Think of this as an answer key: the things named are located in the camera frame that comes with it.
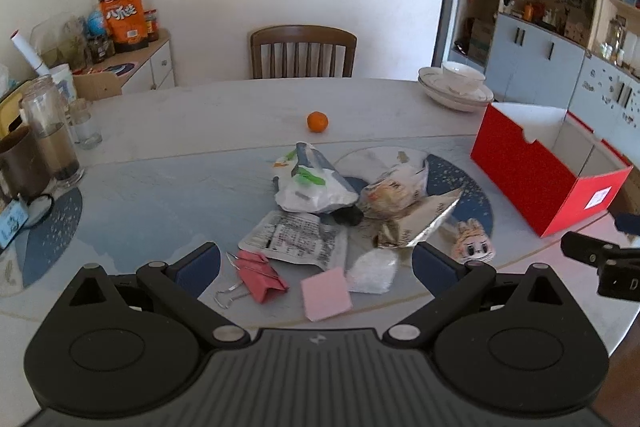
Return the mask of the blueberry pastry clear packet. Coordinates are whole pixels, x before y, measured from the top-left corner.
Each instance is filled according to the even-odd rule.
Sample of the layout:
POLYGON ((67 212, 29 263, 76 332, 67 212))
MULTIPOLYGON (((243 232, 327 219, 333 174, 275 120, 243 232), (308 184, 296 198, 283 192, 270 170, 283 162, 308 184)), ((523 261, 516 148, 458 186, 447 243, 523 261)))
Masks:
POLYGON ((358 208, 367 218, 393 218, 426 195, 427 178, 427 166, 398 164, 363 187, 358 208))

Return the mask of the brown mug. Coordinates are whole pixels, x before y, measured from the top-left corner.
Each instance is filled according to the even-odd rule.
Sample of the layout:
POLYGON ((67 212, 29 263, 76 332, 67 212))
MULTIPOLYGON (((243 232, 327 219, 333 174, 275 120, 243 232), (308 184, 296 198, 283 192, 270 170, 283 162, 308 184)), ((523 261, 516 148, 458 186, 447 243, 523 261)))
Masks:
POLYGON ((9 195, 21 196, 25 202, 32 202, 49 185, 49 169, 28 126, 17 128, 1 140, 1 176, 9 195))

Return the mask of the wall storage cabinet unit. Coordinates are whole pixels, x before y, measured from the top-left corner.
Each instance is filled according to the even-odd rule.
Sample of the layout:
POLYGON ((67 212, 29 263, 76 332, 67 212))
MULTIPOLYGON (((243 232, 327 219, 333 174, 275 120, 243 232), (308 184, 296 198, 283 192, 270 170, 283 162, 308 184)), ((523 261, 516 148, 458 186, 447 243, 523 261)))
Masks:
POLYGON ((442 0, 433 61, 478 70, 499 101, 569 109, 639 156, 639 0, 442 0))

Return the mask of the small drinking glass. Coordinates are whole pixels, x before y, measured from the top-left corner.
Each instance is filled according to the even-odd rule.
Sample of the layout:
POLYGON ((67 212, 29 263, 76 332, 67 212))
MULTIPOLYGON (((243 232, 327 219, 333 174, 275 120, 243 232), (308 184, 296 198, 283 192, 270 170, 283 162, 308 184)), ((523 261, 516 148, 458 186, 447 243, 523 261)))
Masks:
POLYGON ((98 121, 93 117, 90 104, 84 98, 76 98, 68 106, 70 131, 74 142, 83 150, 92 150, 102 142, 98 121))

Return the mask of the red binder clip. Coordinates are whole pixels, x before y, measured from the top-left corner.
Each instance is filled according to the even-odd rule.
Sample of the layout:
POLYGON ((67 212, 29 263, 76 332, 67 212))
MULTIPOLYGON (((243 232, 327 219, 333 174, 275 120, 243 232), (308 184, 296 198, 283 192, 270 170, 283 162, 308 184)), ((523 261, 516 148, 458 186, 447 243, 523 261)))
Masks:
POLYGON ((235 255, 227 253, 226 256, 239 280, 226 289, 215 291, 214 301, 218 307, 229 309, 232 303, 246 297, 263 305, 290 289, 263 254, 239 251, 235 255))

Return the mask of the small dark bottle blue label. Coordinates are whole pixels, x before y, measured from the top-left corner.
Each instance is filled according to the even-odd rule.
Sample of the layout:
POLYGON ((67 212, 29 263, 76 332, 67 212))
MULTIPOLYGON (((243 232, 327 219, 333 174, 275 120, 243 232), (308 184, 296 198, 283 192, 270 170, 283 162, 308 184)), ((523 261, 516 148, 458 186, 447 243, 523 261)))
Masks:
POLYGON ((363 220, 363 212, 356 206, 342 207, 334 210, 331 217, 338 225, 356 227, 363 220))

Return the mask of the white side cabinet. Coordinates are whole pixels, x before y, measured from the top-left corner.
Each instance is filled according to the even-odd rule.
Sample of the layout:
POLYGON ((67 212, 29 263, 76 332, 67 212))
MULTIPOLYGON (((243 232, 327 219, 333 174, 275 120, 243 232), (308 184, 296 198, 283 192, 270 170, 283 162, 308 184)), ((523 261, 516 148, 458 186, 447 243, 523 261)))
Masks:
POLYGON ((175 88, 170 33, 162 28, 160 38, 146 48, 115 54, 103 63, 75 75, 74 86, 78 98, 90 102, 175 88))

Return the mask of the wooden chair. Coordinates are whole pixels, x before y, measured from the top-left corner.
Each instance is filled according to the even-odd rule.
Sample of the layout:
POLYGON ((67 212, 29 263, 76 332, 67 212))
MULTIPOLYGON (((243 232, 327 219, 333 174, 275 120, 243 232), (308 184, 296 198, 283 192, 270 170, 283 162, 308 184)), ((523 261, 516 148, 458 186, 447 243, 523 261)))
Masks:
POLYGON ((277 25, 254 31, 250 44, 253 79, 350 78, 357 37, 319 25, 277 25))

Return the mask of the labubu plush face toy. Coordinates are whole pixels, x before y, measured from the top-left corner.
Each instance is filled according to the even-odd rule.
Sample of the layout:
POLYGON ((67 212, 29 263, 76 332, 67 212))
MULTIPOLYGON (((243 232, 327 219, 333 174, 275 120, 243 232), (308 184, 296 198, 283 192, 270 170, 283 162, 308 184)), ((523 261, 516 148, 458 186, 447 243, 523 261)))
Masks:
POLYGON ((471 218, 458 223, 458 235, 451 249, 454 260, 460 263, 470 260, 489 262, 495 254, 495 247, 480 222, 471 218))

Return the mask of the clear bubble plastic bag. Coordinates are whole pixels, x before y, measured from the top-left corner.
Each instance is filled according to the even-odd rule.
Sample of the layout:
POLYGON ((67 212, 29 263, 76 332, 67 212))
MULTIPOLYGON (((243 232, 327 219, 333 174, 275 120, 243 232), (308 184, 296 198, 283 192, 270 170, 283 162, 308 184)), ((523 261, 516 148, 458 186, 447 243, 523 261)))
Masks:
POLYGON ((382 248, 368 251, 347 270, 347 289, 357 294, 385 294, 392 287, 398 265, 396 251, 382 248))

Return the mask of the white bowl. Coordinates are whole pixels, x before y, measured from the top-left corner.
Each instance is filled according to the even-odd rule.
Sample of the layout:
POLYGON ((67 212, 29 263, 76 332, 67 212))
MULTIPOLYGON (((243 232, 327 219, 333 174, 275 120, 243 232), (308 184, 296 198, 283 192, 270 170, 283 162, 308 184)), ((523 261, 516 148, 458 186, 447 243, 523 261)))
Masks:
POLYGON ((485 82, 485 75, 478 70, 453 61, 442 63, 442 78, 451 90, 460 94, 471 93, 485 82))

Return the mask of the glass jar with dark contents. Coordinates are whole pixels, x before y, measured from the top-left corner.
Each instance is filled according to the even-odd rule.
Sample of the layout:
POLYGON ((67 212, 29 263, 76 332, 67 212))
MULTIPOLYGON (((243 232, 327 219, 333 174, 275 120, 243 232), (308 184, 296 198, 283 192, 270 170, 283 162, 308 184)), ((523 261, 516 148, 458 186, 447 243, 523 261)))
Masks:
POLYGON ((52 178, 64 188, 77 184, 84 169, 67 128, 62 95, 52 77, 45 75, 32 80, 20 107, 52 178))

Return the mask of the silver foil wrapper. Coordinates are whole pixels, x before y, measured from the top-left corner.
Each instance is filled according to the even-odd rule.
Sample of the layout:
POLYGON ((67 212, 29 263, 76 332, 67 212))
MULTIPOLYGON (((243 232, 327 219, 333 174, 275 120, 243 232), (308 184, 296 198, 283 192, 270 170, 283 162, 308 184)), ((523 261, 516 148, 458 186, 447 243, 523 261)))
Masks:
POLYGON ((462 188, 456 188, 418 200, 381 225, 376 245, 380 248, 412 248, 425 242, 451 216, 462 193, 462 188))

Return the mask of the white blue green snack bag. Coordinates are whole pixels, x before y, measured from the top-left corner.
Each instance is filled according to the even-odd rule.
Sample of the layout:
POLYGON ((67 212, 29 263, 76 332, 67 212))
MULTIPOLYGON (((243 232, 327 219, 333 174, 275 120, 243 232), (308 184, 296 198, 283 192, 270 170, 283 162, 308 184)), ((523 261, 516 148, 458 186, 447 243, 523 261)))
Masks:
POLYGON ((333 165, 307 142, 272 165, 276 204, 286 212, 331 213, 355 205, 358 193, 333 165))

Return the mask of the orange snack bag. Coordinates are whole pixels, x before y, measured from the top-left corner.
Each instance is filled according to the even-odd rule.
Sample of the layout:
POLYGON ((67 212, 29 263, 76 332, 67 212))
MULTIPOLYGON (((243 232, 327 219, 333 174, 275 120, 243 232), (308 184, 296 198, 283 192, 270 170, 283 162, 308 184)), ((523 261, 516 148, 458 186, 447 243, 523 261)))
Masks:
POLYGON ((149 45, 142 0, 99 0, 104 27, 116 53, 132 52, 149 45))

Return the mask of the stacked white plates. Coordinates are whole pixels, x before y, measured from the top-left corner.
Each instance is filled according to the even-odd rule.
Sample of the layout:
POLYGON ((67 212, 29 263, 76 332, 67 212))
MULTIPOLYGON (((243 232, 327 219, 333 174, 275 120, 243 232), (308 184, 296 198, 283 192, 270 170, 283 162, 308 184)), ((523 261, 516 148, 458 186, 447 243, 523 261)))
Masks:
POLYGON ((484 83, 468 93, 452 90, 442 70, 437 67, 420 68, 418 83, 434 102, 457 112, 477 113, 495 100, 494 94, 484 83))

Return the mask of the orange tangerine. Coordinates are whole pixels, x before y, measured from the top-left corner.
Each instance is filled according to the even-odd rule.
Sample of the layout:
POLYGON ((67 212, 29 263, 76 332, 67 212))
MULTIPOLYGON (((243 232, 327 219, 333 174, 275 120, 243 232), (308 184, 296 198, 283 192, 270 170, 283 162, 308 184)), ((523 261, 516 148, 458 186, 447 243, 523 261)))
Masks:
POLYGON ((325 132, 329 127, 329 118, 325 113, 312 112, 306 118, 307 128, 314 133, 325 132))

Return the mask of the printed text white packet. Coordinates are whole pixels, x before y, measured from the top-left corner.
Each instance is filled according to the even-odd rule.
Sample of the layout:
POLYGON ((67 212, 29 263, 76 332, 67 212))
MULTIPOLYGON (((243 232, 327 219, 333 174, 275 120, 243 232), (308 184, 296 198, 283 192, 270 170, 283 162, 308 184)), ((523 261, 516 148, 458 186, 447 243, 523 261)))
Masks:
POLYGON ((322 271, 345 268, 348 231, 311 213, 272 210, 241 239, 241 251, 322 271))

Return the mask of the red sauce jar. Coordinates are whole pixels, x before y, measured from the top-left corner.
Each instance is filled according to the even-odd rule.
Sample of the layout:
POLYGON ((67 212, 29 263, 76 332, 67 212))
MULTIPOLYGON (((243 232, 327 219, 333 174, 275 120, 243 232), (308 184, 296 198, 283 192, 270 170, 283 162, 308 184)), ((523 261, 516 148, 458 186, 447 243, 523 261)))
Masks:
POLYGON ((146 33, 149 42, 157 41, 160 38, 160 30, 158 29, 157 12, 155 10, 147 10, 144 12, 146 23, 146 33))

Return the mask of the red cardboard box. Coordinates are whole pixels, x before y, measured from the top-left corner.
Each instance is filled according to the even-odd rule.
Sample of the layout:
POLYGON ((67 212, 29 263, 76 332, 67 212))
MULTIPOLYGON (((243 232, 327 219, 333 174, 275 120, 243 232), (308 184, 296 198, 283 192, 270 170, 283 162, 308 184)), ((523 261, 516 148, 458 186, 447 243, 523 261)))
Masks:
POLYGON ((520 103, 486 107, 471 158, 540 237, 607 210, 632 170, 568 110, 520 103))

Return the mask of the pink sticky note pad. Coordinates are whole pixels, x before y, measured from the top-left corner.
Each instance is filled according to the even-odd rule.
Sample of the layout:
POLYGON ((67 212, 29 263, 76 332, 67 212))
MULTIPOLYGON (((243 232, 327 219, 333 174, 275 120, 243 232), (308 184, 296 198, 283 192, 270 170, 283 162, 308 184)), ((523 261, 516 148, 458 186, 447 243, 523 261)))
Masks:
POLYGON ((320 322, 352 309, 344 270, 335 268, 300 282, 305 317, 320 322))

